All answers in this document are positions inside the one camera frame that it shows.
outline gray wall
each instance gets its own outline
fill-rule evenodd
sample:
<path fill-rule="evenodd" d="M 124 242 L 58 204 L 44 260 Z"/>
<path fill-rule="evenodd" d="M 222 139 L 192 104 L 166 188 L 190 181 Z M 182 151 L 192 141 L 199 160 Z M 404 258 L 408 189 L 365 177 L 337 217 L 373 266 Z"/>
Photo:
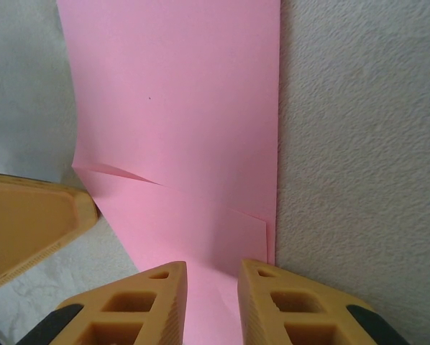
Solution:
<path fill-rule="evenodd" d="M 285 0 L 278 264 L 430 344 L 430 0 Z"/>

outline triangular yellow piece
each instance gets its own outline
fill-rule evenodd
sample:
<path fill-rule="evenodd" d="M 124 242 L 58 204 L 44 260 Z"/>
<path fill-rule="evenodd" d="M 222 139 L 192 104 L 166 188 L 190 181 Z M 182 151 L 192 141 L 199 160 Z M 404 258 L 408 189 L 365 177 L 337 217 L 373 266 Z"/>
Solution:
<path fill-rule="evenodd" d="M 0 285 L 96 222 L 95 204 L 83 190 L 0 175 Z"/>
<path fill-rule="evenodd" d="M 347 305 L 363 301 L 268 264 L 244 260 L 238 284 L 245 345 L 374 345 Z"/>
<path fill-rule="evenodd" d="M 181 345 L 185 262 L 171 262 L 72 297 L 83 309 L 51 345 Z"/>

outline stucco texture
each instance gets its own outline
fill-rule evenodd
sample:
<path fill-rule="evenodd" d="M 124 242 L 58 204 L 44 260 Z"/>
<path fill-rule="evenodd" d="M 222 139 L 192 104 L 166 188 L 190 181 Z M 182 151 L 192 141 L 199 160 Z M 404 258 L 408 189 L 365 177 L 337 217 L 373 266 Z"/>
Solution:
<path fill-rule="evenodd" d="M 282 17 L 278 265 L 430 344 L 430 0 L 283 0 Z M 79 185 L 75 109 L 55 0 L 0 0 L 0 173 Z M 0 335 L 135 272 L 102 219 L 0 288 Z"/>

